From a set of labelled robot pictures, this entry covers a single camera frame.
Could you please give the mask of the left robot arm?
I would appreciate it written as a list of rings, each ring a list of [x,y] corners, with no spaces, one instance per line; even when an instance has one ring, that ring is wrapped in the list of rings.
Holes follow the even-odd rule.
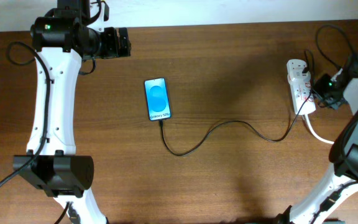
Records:
[[[107,26],[104,1],[59,1],[30,29],[37,65],[35,116],[26,154],[14,170],[54,198],[72,223],[107,223],[91,190],[94,162],[76,154],[73,114],[82,63],[128,57],[127,29]]]

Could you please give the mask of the white power strip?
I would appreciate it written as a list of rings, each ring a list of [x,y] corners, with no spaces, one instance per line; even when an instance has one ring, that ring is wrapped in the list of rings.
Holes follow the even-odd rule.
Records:
[[[295,114],[300,116],[316,110],[313,95],[311,95],[311,73],[305,61],[291,59],[287,62],[287,80]]]

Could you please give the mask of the blue screen smartphone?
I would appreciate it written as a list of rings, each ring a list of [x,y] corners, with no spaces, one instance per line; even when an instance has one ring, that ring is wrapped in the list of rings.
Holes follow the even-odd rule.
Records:
[[[155,78],[144,82],[149,120],[158,121],[172,116],[166,81]]]

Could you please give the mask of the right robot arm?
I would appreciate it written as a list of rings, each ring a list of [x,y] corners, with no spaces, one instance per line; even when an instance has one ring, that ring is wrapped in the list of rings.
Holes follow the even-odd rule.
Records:
[[[340,204],[358,192],[358,55],[349,57],[335,76],[323,75],[316,83],[304,60],[289,60],[287,72],[294,111],[305,121],[316,109],[314,97],[333,108],[347,103],[353,114],[330,143],[329,167],[318,185],[300,203],[273,219],[274,223],[325,223]]]

